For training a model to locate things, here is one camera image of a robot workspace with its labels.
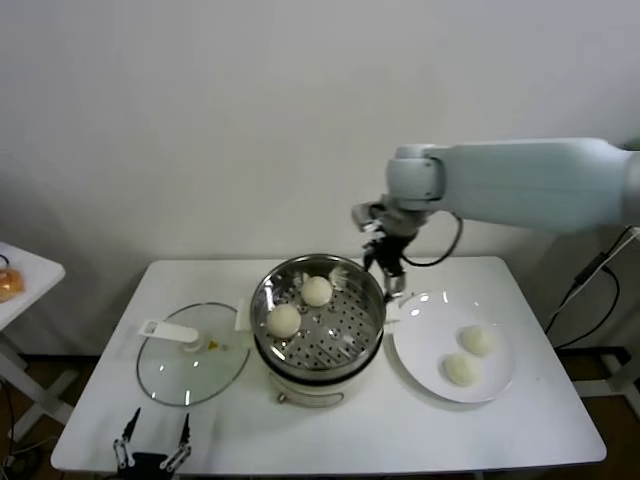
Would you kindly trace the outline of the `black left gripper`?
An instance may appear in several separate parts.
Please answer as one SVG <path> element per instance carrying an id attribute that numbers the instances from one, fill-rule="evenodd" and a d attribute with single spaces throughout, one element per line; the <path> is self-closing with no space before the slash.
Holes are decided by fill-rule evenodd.
<path id="1" fill-rule="evenodd" d="M 177 449 L 167 456 L 159 453 L 135 452 L 130 450 L 130 440 L 133 436 L 141 408 L 137 408 L 132 418 L 127 422 L 121 436 L 113 442 L 113 450 L 119 478 L 124 480 L 170 480 L 173 473 L 191 455 L 190 445 L 190 414 L 184 419 Z"/>

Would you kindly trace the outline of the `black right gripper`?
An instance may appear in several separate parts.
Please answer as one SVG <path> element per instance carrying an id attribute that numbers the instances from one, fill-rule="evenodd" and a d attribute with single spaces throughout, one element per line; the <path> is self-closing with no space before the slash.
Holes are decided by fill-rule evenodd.
<path id="1" fill-rule="evenodd" d="M 401 209 L 391 197 L 382 197 L 368 207 L 376 228 L 373 239 L 364 245 L 363 269 L 376 261 L 383 272 L 384 298 L 389 303 L 401 298 L 406 276 L 401 257 L 426 223 L 428 213 Z"/>

